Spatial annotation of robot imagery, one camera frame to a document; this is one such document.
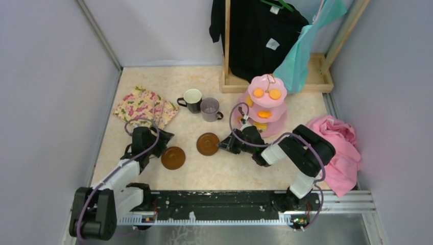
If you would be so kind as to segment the brown round coaster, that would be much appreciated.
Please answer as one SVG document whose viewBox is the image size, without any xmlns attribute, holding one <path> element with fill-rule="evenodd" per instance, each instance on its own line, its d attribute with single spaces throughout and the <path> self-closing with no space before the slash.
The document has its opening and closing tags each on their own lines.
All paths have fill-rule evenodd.
<svg viewBox="0 0 433 245">
<path fill-rule="evenodd" d="M 196 148 L 200 154 L 212 156 L 218 151 L 219 142 L 219 138 L 214 133 L 204 133 L 198 138 Z"/>
<path fill-rule="evenodd" d="M 162 165 L 169 170 L 181 168 L 185 163 L 186 155 L 183 149 L 172 146 L 164 150 L 161 155 Z"/>
</svg>

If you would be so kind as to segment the floral rectangular tray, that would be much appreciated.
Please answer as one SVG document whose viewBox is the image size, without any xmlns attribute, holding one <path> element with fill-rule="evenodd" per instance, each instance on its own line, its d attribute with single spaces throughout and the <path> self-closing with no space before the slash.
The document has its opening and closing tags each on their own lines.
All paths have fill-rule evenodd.
<svg viewBox="0 0 433 245">
<path fill-rule="evenodd" d="M 159 94 L 140 85 L 135 86 L 131 92 L 121 99 L 112 110 L 112 114 L 124 122 L 138 118 L 139 120 L 134 121 L 132 125 L 147 127 L 150 125 L 148 120 L 152 121 L 153 118 L 152 101 L 160 102 L 161 100 L 165 101 L 165 107 L 160 122 L 160 129 L 164 129 L 179 112 L 179 107 Z"/>
</svg>

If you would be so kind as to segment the chocolate triangle cake slice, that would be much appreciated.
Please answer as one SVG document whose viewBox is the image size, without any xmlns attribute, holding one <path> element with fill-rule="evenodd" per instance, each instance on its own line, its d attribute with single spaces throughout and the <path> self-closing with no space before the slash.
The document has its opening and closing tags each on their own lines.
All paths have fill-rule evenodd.
<svg viewBox="0 0 433 245">
<path fill-rule="evenodd" d="M 241 106 L 239 106 L 239 107 L 238 107 L 238 111 L 239 111 L 239 113 L 240 113 L 240 115 L 241 115 L 242 117 L 244 117 L 244 116 L 245 116 L 245 114 L 244 114 L 244 112 L 243 112 L 243 110 L 242 110 L 242 107 L 241 107 Z"/>
</svg>

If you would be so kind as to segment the yellow layered cake slice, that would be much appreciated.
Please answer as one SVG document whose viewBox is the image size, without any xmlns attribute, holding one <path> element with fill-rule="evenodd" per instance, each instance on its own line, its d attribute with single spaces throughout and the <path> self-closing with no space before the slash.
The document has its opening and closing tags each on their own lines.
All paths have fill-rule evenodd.
<svg viewBox="0 0 433 245">
<path fill-rule="evenodd" d="M 267 129 L 266 123 L 254 122 L 253 125 L 258 129 L 259 132 L 263 132 Z"/>
</svg>

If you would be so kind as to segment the grey mug black handle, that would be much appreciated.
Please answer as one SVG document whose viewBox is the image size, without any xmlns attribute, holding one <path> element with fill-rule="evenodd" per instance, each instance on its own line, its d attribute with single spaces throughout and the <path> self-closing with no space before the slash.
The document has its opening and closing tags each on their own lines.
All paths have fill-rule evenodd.
<svg viewBox="0 0 433 245">
<path fill-rule="evenodd" d="M 222 120 L 224 115 L 220 112 L 220 103 L 212 97 L 205 98 L 200 104 L 203 119 L 209 123 Z"/>
</svg>

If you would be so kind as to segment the orange fish-shaped cake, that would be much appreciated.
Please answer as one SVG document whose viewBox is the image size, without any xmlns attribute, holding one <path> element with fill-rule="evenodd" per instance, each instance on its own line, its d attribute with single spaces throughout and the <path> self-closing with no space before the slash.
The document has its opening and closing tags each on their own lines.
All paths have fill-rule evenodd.
<svg viewBox="0 0 433 245">
<path fill-rule="evenodd" d="M 257 116 L 259 118 L 267 119 L 272 116 L 272 113 L 270 111 L 258 111 Z"/>
</svg>

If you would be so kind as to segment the yellow rectangular biscuit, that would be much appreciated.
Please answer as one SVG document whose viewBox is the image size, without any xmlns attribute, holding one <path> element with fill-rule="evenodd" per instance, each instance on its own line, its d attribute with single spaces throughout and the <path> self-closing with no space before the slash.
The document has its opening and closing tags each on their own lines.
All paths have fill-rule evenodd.
<svg viewBox="0 0 433 245">
<path fill-rule="evenodd" d="M 245 103 L 249 106 L 252 107 L 254 105 L 254 102 L 252 101 L 251 97 L 249 95 L 246 96 L 245 98 Z"/>
</svg>

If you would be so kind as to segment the black mug white inside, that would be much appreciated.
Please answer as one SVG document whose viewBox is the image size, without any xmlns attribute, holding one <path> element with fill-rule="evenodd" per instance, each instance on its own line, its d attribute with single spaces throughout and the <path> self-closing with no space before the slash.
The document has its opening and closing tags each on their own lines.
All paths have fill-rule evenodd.
<svg viewBox="0 0 433 245">
<path fill-rule="evenodd" d="M 198 89 L 187 90 L 183 97 L 177 99 L 177 104 L 186 107 L 191 113 L 197 114 L 201 112 L 202 93 Z"/>
</svg>

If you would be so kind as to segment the round orange cookie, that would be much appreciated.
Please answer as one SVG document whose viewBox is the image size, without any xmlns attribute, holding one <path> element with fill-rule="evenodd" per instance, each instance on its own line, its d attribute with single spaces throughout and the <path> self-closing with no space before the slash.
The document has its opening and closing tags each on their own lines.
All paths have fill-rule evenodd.
<svg viewBox="0 0 433 245">
<path fill-rule="evenodd" d="M 261 97 L 264 95 L 264 91 L 263 91 L 261 88 L 255 88 L 255 89 L 253 90 L 253 95 L 254 95 L 256 98 L 261 98 Z"/>
</svg>

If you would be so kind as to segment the round dotted biscuit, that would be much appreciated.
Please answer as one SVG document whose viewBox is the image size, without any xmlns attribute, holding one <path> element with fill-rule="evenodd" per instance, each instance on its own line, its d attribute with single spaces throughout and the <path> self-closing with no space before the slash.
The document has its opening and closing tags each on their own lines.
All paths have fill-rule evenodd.
<svg viewBox="0 0 433 245">
<path fill-rule="evenodd" d="M 272 89 L 269 91 L 269 97 L 273 100 L 278 100 L 281 98 L 281 91 L 279 89 Z"/>
</svg>

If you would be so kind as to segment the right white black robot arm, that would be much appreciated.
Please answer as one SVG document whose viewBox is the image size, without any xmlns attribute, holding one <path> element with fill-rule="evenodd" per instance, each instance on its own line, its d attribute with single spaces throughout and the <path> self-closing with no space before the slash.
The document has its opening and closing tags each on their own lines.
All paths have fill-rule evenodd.
<svg viewBox="0 0 433 245">
<path fill-rule="evenodd" d="M 307 195 L 314 184 L 323 181 L 317 176 L 335 156 L 334 146 L 305 125 L 284 133 L 273 143 L 266 144 L 255 126 L 242 126 L 220 141 L 217 147 L 233 154 L 247 152 L 260 166 L 269 167 L 283 160 L 291 160 L 299 172 L 289 186 L 287 203 L 293 210 L 301 210 L 308 202 Z"/>
</svg>

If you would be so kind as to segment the teal garment hanging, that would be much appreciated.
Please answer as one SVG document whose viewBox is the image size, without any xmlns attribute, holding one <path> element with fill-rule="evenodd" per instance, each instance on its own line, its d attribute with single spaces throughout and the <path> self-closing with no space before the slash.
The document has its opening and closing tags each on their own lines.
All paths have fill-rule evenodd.
<svg viewBox="0 0 433 245">
<path fill-rule="evenodd" d="M 310 51 L 318 30 L 346 12 L 347 8 L 341 0 L 321 1 L 312 23 L 301 29 L 298 40 L 273 72 L 274 77 L 283 82 L 288 94 L 300 92 L 305 85 Z"/>
</svg>

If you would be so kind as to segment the black t-shirt on hanger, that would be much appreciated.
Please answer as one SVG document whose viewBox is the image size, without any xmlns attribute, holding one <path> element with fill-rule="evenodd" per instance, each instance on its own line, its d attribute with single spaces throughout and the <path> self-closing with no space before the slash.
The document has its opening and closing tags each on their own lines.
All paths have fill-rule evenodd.
<svg viewBox="0 0 433 245">
<path fill-rule="evenodd" d="M 293 5 L 230 2 L 229 68 L 248 82 L 271 74 L 284 61 L 308 20 Z"/>
</svg>

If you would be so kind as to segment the pink crumpled towel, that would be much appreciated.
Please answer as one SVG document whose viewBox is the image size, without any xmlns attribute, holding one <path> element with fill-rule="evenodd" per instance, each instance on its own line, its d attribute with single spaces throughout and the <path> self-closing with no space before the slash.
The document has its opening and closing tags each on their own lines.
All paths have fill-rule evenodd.
<svg viewBox="0 0 433 245">
<path fill-rule="evenodd" d="M 325 166 L 325 183 L 340 198 L 355 187 L 360 170 L 362 157 L 356 148 L 355 130 L 331 115 L 313 118 L 307 127 L 335 148 L 336 154 Z"/>
</svg>

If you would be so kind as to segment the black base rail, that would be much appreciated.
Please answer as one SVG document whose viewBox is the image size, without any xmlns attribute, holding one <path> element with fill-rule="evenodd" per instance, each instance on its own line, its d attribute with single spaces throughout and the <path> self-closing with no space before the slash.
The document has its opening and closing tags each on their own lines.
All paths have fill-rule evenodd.
<svg viewBox="0 0 433 245">
<path fill-rule="evenodd" d="M 145 203 L 121 216 L 119 226 L 283 226 L 301 230 L 316 214 L 369 214 L 376 207 L 368 191 L 339 198 L 313 190 L 300 201 L 286 190 L 147 192 Z"/>
</svg>

